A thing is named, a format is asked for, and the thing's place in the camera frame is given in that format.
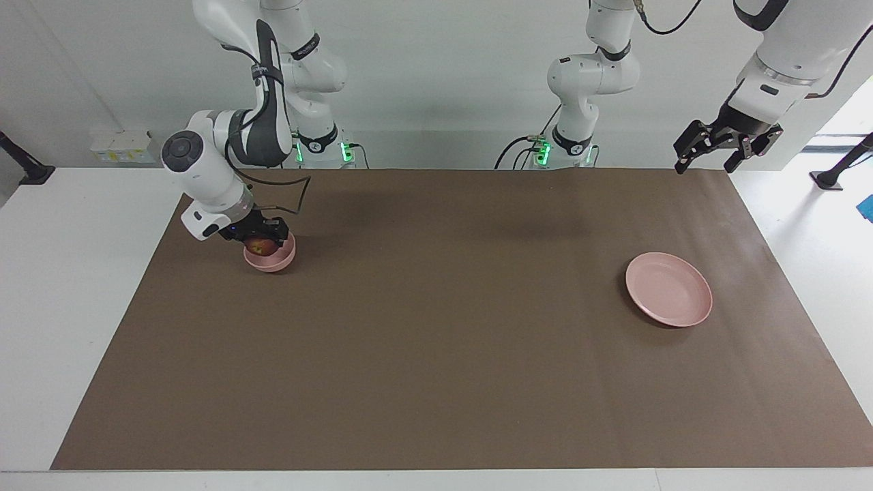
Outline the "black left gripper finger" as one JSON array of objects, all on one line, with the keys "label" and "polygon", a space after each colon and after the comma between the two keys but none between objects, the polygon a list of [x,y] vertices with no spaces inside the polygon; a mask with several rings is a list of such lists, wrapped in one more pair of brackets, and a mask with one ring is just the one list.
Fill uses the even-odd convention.
[{"label": "black left gripper finger", "polygon": [[728,143],[732,143],[736,149],[724,162],[724,170],[727,173],[733,173],[746,160],[766,155],[783,133],[784,130],[780,125],[773,125],[770,130],[760,136],[736,134],[736,136],[730,137]]},{"label": "black left gripper finger", "polygon": [[674,152],[677,161],[674,169],[682,175],[690,167],[690,164],[699,156],[711,153],[717,147],[712,145],[712,127],[704,124],[701,120],[690,122],[685,131],[674,142]]}]

